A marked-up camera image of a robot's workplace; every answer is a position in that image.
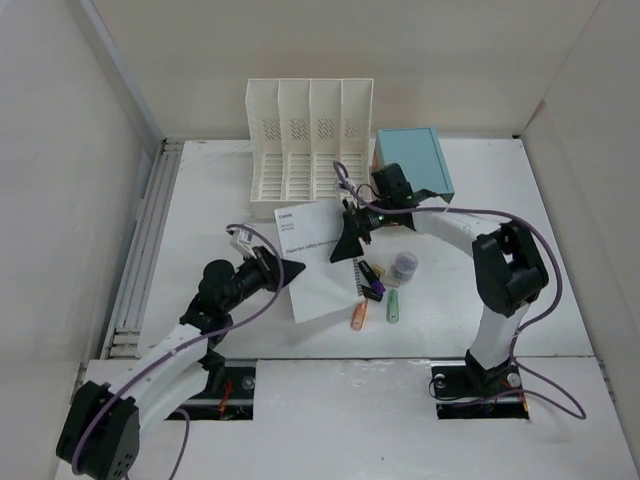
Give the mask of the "white Canon manual booklet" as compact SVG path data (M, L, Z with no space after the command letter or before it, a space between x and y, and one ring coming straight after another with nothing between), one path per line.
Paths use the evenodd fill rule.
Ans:
M274 212L283 258L306 269L289 284L294 320L304 323L345 312L360 300L353 259L332 263L330 254L343 229L344 209L337 200L321 200Z

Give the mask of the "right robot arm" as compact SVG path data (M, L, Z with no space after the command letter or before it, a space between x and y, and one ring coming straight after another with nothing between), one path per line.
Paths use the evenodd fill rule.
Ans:
M373 174L377 197L366 201L351 183L346 167L334 162L343 199L343 231L330 256L333 263L363 255L373 231L388 225L434 236L468 255L483 303L479 329L460 369L446 368L436 381L453 387L455 396L484 397L498 393L513 371L511 347L529 306L549 283L549 275L532 228L510 214L501 223L487 221L489 211L427 206L436 198L429 190L412 190L401 167L391 164Z

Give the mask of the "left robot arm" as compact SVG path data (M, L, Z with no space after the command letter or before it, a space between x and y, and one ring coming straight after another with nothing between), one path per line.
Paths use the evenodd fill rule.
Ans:
M231 312L255 293L273 295L306 266L256 247L240 266L207 264L197 293L173 330L133 366L109 382L88 381L73 396L55 454L76 475L124 479L143 434L196 394L223 387L223 359L215 351L236 328Z

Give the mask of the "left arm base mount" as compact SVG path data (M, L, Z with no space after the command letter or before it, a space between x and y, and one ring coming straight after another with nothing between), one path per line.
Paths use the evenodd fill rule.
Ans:
M209 372L205 388L180 409L192 421L252 420L256 373L256 360L226 360Z

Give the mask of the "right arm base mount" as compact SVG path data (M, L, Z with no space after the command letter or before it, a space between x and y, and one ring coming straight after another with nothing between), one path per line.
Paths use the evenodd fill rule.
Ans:
M470 359L431 364L429 393L439 420L528 420L519 369L509 360L489 372Z

